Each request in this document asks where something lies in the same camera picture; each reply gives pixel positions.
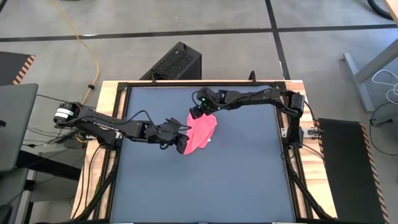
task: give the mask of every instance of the metal table leg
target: metal table leg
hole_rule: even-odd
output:
[[[358,71],[358,69],[356,68],[356,65],[350,54],[345,53],[343,54],[343,56],[351,71],[351,75],[354,78],[355,87],[359,95],[361,96],[361,100],[366,112],[374,111],[372,101],[364,82],[398,57],[398,39],[395,40],[385,50],[383,50],[377,57],[370,61],[360,71]]]

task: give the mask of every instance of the white cable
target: white cable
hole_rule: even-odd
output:
[[[393,103],[393,104],[395,104],[395,105],[398,105],[398,103],[394,102],[393,100],[391,100],[391,99],[388,97],[390,92],[393,92],[393,94],[394,94],[395,96],[398,96],[398,82],[397,82],[396,84],[391,84],[391,83],[385,83],[385,82],[374,81],[374,78],[375,78],[378,74],[380,74],[380,73],[382,73],[382,72],[387,72],[387,73],[393,75],[393,76],[397,79],[397,81],[398,81],[398,76],[397,76],[396,74],[394,74],[393,72],[388,71],[388,70],[380,70],[380,71],[376,72],[376,74],[373,75],[373,77],[372,77],[372,82],[377,83],[377,84],[392,86],[392,89],[390,89],[389,91],[387,91],[387,93],[386,93],[386,98],[387,98],[387,100],[388,100],[390,103]]]

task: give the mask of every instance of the black tabletop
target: black tabletop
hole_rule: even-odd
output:
[[[36,99],[38,84],[0,86],[0,172],[15,168]]]

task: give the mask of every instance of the black metal frame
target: black metal frame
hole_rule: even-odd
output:
[[[123,90],[126,90],[126,95],[124,99],[124,106],[123,106],[123,112],[122,112],[122,119],[126,118],[126,113],[127,109],[129,106],[128,99],[130,98],[131,90],[134,87],[150,87],[150,86],[159,86],[159,87],[171,87],[171,86],[261,86],[261,85],[269,85],[272,88],[280,88],[280,89],[286,89],[286,84],[285,82],[261,82],[257,81],[256,78],[252,77],[251,82],[218,82],[218,81],[211,81],[209,80],[208,82],[137,82],[137,83],[126,83],[126,82],[121,82],[118,83],[118,89],[116,93],[116,98],[115,98],[115,104],[113,108],[113,117],[116,117],[118,114],[118,109],[120,105],[120,99],[121,99],[121,93]],[[279,110],[276,110],[276,116],[277,116],[277,122],[280,128],[284,127],[284,122],[282,120],[282,114]],[[286,145],[282,141],[282,147],[285,148]],[[102,184],[105,180],[106,173],[108,170],[109,166],[109,157],[110,157],[110,152],[106,151],[105,152],[105,158],[104,158],[104,163],[103,163],[103,168],[101,171],[101,176],[100,176],[100,183]],[[119,160],[119,152],[116,153],[115,155],[115,161],[118,162]],[[296,160],[296,165],[298,168],[298,174],[302,180],[302,182],[306,185],[305,183],[305,177],[304,177],[304,171],[302,167],[302,161],[300,158],[300,153],[297,151],[295,153],[295,160]],[[295,219],[301,218],[300,215],[300,208],[299,208],[299,201],[297,198],[297,192],[295,188],[294,181],[287,175],[287,180],[289,183],[289,188],[290,188],[290,198],[292,200],[292,206],[293,206],[293,212]],[[110,189],[109,189],[109,195],[108,195],[108,202],[106,205],[106,213],[105,213],[105,219],[110,219],[111,217],[111,211],[112,211],[112,206],[113,206],[113,197],[114,197],[114,191],[115,191],[115,185],[116,185],[116,178],[115,180],[111,183]],[[309,207],[309,204],[307,200],[305,200],[305,209],[307,212],[307,217],[312,218],[312,209]],[[95,210],[94,210],[94,215],[93,219],[98,219],[99,218],[99,213],[100,213],[100,206],[101,203],[97,204]]]

